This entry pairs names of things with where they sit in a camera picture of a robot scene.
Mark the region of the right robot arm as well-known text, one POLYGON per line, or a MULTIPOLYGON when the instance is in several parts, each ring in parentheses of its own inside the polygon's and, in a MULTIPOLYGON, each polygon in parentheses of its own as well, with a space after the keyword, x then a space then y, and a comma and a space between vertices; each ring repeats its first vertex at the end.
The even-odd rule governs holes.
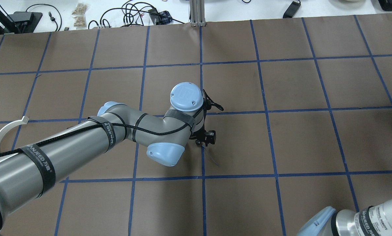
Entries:
POLYGON ((328 206, 310 218, 298 236, 392 236, 392 199, 359 212, 328 206))

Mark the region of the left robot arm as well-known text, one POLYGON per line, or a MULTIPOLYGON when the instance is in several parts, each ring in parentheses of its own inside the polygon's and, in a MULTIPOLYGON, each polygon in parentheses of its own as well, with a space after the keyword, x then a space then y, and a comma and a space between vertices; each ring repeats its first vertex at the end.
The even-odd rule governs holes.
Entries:
POLYGON ((124 140, 147 147, 147 156, 167 167, 178 163, 188 140, 215 143, 216 132, 205 130, 205 118, 212 107, 223 111, 223 106, 191 82, 175 85, 169 102, 169 110, 158 118, 109 101, 74 127, 0 152, 0 231, 7 216, 124 140))

